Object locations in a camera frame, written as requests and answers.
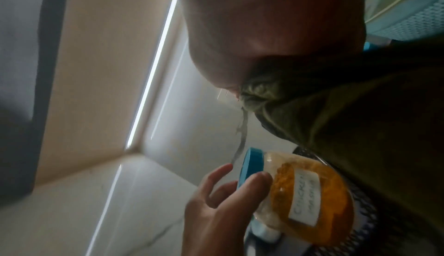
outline label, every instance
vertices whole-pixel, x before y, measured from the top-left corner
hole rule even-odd
[[[309,226],[318,222],[321,210],[321,183],[312,171],[295,169],[295,192],[288,218]]]

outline finger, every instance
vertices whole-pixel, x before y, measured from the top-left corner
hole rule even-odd
[[[219,182],[222,177],[227,175],[231,170],[233,170],[233,165],[226,164],[216,168],[209,174],[205,175],[199,187],[197,188],[197,196],[203,197],[205,199],[208,198],[208,196],[213,191],[214,185],[216,185],[216,183]]]
[[[211,208],[217,208],[226,198],[231,196],[237,188],[237,181],[231,181],[223,184],[217,188],[214,193],[211,194],[208,199],[208,206]]]
[[[225,211],[231,218],[236,219],[235,226],[240,226],[238,229],[244,232],[254,211],[270,192],[272,182],[273,178],[269,173],[258,172],[251,175],[217,210]]]

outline plastic jar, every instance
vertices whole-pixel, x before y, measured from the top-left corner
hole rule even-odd
[[[259,171],[270,173],[273,184],[254,213],[257,220],[320,246],[338,245],[350,234],[353,199],[333,168],[295,154],[250,148],[238,187]]]

